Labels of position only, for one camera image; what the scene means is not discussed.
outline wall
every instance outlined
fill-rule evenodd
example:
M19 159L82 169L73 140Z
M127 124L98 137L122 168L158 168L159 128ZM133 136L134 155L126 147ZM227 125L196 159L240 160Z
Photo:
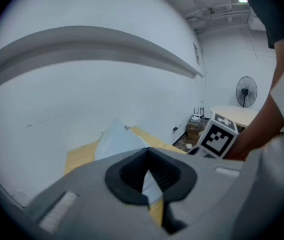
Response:
M164 0L17 0L0 20L0 49L31 33L68 25L125 31L199 68L195 33ZM0 184L27 205L63 175L69 150L98 140L115 118L172 144L198 106L198 82L199 76L138 64L72 61L4 83ZM175 134L174 127L179 127Z
M268 48L266 33L246 26L213 30L199 35L203 49L206 88L205 116L214 106L236 106L238 81L245 76L256 82L258 94L250 107L259 111L266 101L276 66L274 50Z

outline black fan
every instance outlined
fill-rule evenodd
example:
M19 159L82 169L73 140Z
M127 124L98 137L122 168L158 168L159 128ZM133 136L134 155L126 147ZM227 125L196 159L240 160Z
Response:
M236 98L243 108L253 105L257 97L257 86L254 80L248 76L241 78L236 87Z

